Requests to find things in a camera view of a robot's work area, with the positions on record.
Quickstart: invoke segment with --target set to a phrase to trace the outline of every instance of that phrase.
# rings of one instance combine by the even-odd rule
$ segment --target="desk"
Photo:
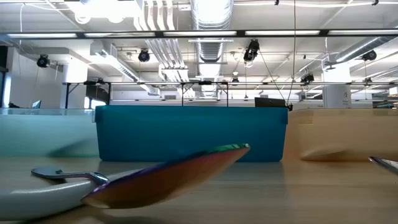
[[[51,184],[31,168],[104,174],[152,164],[94,158],[0,158],[0,189]],[[370,162],[237,163],[193,192],[145,208],[99,210],[82,206],[34,223],[396,223],[398,177]]]

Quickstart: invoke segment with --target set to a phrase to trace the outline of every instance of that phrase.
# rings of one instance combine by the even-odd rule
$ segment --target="computer monitor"
[[[271,98],[254,98],[255,107],[286,107],[285,100]]]
[[[40,109],[40,105],[42,104],[41,100],[38,100],[32,104],[32,109]]]

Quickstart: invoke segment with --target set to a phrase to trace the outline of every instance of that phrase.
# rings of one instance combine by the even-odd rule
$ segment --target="teal plastic bin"
[[[239,161],[282,159],[287,108],[97,106],[104,161],[159,162],[227,144],[249,143]]]

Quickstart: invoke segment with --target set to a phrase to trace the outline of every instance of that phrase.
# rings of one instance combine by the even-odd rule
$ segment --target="white column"
[[[72,59],[70,63],[63,66],[63,81],[69,83],[78,83],[87,81],[88,67],[80,60]],[[67,86],[62,86],[61,108],[65,108],[65,99]],[[85,105],[86,86],[77,86],[70,94],[68,99],[68,109],[83,109]]]
[[[323,68],[324,82],[351,82],[348,63],[333,66],[335,69]],[[324,108],[351,108],[351,87],[349,85],[330,85],[323,87]]]

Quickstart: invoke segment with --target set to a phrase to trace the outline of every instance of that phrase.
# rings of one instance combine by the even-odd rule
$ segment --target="iridescent spoon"
[[[46,217],[77,207],[81,201],[101,208],[159,203],[222,172],[248,150],[247,144],[218,147],[147,169],[109,175],[110,182],[100,187],[93,181],[81,180],[41,189],[0,190],[0,221]]]
[[[98,208],[139,208],[175,198],[223,172],[250,150],[217,147],[140,170],[97,187],[82,202]]]

